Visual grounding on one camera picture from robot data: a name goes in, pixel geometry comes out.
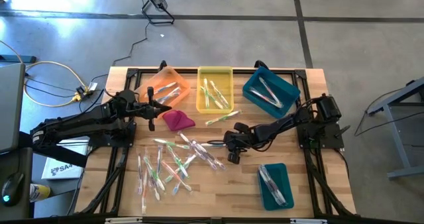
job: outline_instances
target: pink cloth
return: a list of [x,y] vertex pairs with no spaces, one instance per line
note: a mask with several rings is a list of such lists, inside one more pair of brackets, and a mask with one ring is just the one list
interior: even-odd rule
[[182,111],[173,110],[167,112],[164,114],[163,118],[171,131],[180,131],[196,125],[194,121],[187,117]]

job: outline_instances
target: teal plastic container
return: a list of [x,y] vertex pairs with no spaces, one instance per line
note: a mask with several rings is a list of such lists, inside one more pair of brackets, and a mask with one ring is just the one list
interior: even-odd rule
[[[278,108],[257,95],[249,91],[250,87],[258,90],[261,94],[272,98],[268,93],[264,85],[259,81],[259,77],[262,77],[268,84],[271,90],[274,92],[276,97],[283,103],[282,108]],[[252,77],[243,86],[243,96],[251,102],[257,104],[261,109],[268,112],[273,117],[279,119],[282,118],[289,111],[290,107],[296,101],[300,95],[300,90],[294,85],[284,81],[281,77],[277,76],[270,70],[259,67],[258,70],[252,75]]]
[[287,173],[287,167],[285,164],[265,164],[265,168],[270,174],[273,181],[276,183],[278,189],[283,194],[286,199],[287,205],[280,206],[272,196],[270,190],[265,184],[265,181],[259,174],[258,170],[258,180],[259,180],[259,189],[260,197],[262,199],[262,205],[266,211],[281,210],[281,209],[290,209],[294,207],[294,200],[292,189],[290,188],[289,176]]

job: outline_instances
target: yellow cable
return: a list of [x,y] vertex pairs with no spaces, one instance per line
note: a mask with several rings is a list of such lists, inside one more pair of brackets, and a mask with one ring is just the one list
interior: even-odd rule
[[[10,48],[15,54],[16,54],[16,56],[18,57],[18,59],[19,59],[19,61],[21,62],[21,64],[24,64],[24,62],[22,61],[22,58],[21,58],[21,56],[19,56],[19,54],[18,54],[18,52],[15,50],[15,49],[13,49],[12,47],[10,47],[8,44],[6,44],[5,42],[3,42],[2,40],[0,40],[0,42],[2,43],[2,44],[4,44],[5,46],[7,46],[8,48]],[[36,66],[36,65],[39,65],[39,64],[55,64],[55,65],[58,65],[58,66],[61,66],[61,67],[63,67],[63,68],[66,68],[66,69],[68,69],[69,71],[71,71],[71,73],[73,73],[73,75],[79,80],[79,82],[81,83],[81,85],[84,87],[84,90],[85,91],[88,91],[88,87],[82,82],[82,80],[81,80],[81,78],[70,68],[70,67],[68,67],[67,65],[64,65],[64,64],[61,64],[61,63],[58,63],[58,62],[51,62],[51,61],[41,61],[41,62],[36,62],[36,63],[34,63],[34,64],[31,64],[31,65],[27,65],[26,66],[26,68],[25,68],[25,71],[28,71],[29,69],[31,69],[32,67],[34,67],[34,66]],[[43,106],[46,106],[46,107],[63,107],[63,106],[65,106],[65,105],[69,105],[69,104],[71,104],[72,102],[75,102],[75,101],[79,101],[80,99],[81,99],[81,96],[79,95],[79,94],[77,94],[76,93],[76,95],[70,100],[70,101],[68,101],[67,103],[63,103],[63,104],[59,104],[59,105],[49,105],[49,104],[44,104],[44,103],[40,103],[40,102],[38,102],[38,101],[36,101],[36,100],[34,100],[29,94],[28,94],[28,92],[26,91],[27,90],[27,86],[26,86],[26,84],[27,84],[27,81],[28,80],[26,80],[25,82],[24,82],[24,93],[25,93],[25,95],[32,101],[32,102],[34,102],[34,103],[36,103],[36,104],[39,104],[39,105],[43,105]]]
[[[41,61],[41,62],[36,62],[36,63],[34,63],[34,64],[31,64],[31,65],[28,65],[28,66],[26,66],[26,68],[25,68],[25,71],[28,71],[28,70],[30,70],[32,67],[34,67],[34,66],[36,66],[36,65],[39,65],[39,64],[55,64],[55,65],[58,65],[58,66],[61,66],[61,67],[63,67],[63,68],[66,68],[66,69],[68,69],[69,71],[71,71],[71,73],[79,80],[79,82],[81,83],[81,85],[84,87],[84,90],[86,90],[87,91],[87,89],[88,89],[88,87],[82,82],[82,80],[81,80],[81,78],[70,68],[70,67],[68,67],[67,65],[64,65],[64,64],[61,64],[61,63],[58,63],[58,62],[52,62],[52,61]],[[29,94],[28,94],[28,92],[26,91],[27,90],[27,87],[26,87],[26,84],[27,84],[27,81],[28,80],[26,80],[25,82],[24,82],[24,93],[25,93],[25,95],[31,100],[31,101],[33,101],[34,103],[36,103],[36,104],[39,104],[39,105],[42,105],[42,106],[46,106],[46,107],[63,107],[63,106],[65,106],[65,105],[69,105],[69,104],[71,104],[72,102],[75,102],[75,101],[78,101],[79,99],[78,99],[78,97],[80,97],[80,95],[79,94],[76,94],[70,101],[68,101],[67,103],[63,103],[63,104],[59,104],[59,105],[49,105],[49,104],[44,104],[44,103],[40,103],[40,102],[38,102],[38,101],[36,101],[36,100],[34,100]]]

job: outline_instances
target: wooden tabletop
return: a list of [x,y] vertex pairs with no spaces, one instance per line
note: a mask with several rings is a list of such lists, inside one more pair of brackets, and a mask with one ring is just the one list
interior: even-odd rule
[[[109,93],[121,91],[124,88],[125,76],[128,67],[112,67],[107,78],[106,88]],[[311,97],[319,97],[328,93],[322,69],[306,69],[307,82]],[[184,130],[189,139],[206,142],[212,139],[221,139],[225,131],[232,130],[235,122],[242,122],[249,126],[261,123],[271,123],[275,118],[261,110],[255,104],[242,96],[242,87],[251,75],[234,74],[235,110],[241,109],[242,115],[227,121],[215,123],[209,127],[205,122],[220,115],[200,114],[195,108],[197,74],[181,74],[191,85],[190,94],[177,104],[174,109],[181,110],[196,122],[196,126]],[[152,75],[142,76],[141,84]],[[289,76],[282,76],[287,82],[292,82]],[[156,166],[157,144],[154,138],[184,144],[183,140],[174,132],[169,131],[163,119],[155,120],[156,131],[148,130],[148,122],[136,118],[137,130],[134,147],[130,148],[127,169],[125,172],[124,188],[119,208],[119,216],[141,216],[141,196],[136,192],[138,184],[136,154],[144,154],[144,147]],[[180,148],[174,149],[185,159],[189,152]],[[240,164],[227,161],[226,148],[209,148],[208,151],[218,158],[226,170],[213,171],[203,160],[196,159],[188,169],[190,178],[186,179],[193,192],[189,193],[183,187],[173,196],[172,189],[175,180],[166,184],[166,194],[161,192],[161,201],[156,201],[151,190],[147,193],[147,210],[145,216],[166,217],[313,217],[311,196],[307,180],[303,151],[298,147],[295,129],[291,129],[277,136],[273,145],[266,152],[249,150],[241,155]],[[81,190],[79,191],[76,211],[85,208],[100,190],[106,177],[111,149],[99,148],[88,158]],[[327,182],[344,206],[355,213],[352,193],[347,177],[346,167],[334,150],[322,150]],[[164,160],[176,168],[167,150],[163,153]],[[260,200],[257,170],[259,164],[284,163],[287,166],[291,191],[294,197],[294,208],[281,211],[265,211]],[[161,178],[168,173],[163,170]],[[111,188],[109,207],[113,203],[115,185]],[[324,210],[322,193],[317,188],[320,207]]]

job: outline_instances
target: plastic bin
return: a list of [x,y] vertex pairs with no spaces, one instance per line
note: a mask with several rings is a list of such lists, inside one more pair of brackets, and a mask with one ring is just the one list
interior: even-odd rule
[[[266,90],[264,85],[259,81],[259,77],[262,77],[268,84],[271,90],[274,92],[276,97],[283,103],[282,108],[278,108],[275,105],[268,103],[257,95],[249,91],[250,87],[258,90],[261,94],[266,95],[269,98],[272,96]],[[243,96],[249,99],[251,102],[257,104],[261,109],[268,112],[273,117],[279,119],[282,118],[289,111],[290,107],[296,101],[300,95],[300,90],[294,85],[284,81],[281,77],[277,76],[270,70],[259,67],[253,76],[243,86]]]
[[[209,93],[219,102],[218,95],[213,90],[209,81],[212,81],[223,94],[229,103],[228,109],[220,109],[213,100],[209,99],[209,108],[206,109],[205,93],[200,89],[203,87],[203,80],[207,79]],[[232,67],[208,67],[201,66],[197,69],[197,97],[196,108],[203,114],[227,114],[234,109],[234,91],[233,91],[233,68]]]
[[265,184],[265,181],[262,179],[258,170],[258,180],[259,180],[259,190],[260,197],[262,200],[262,205],[265,210],[273,211],[280,209],[290,209],[294,207],[294,199],[292,194],[292,189],[290,188],[289,176],[287,173],[287,167],[285,164],[266,164],[266,170],[270,174],[273,181],[276,183],[278,189],[283,194],[284,199],[287,202],[287,205],[280,206],[272,196],[270,190]]
[[172,82],[177,82],[177,84],[155,94],[153,98],[158,99],[160,97],[164,97],[179,86],[181,89],[180,95],[177,97],[171,97],[164,103],[164,105],[169,105],[170,107],[174,108],[184,97],[190,93],[190,84],[170,66],[164,67],[160,72],[151,77],[147,82],[144,82],[142,86],[136,90],[136,92],[140,94],[139,101],[148,102],[148,97],[146,96],[147,87],[151,86],[154,88],[154,91],[156,91],[157,89],[164,87],[165,85],[168,85]]

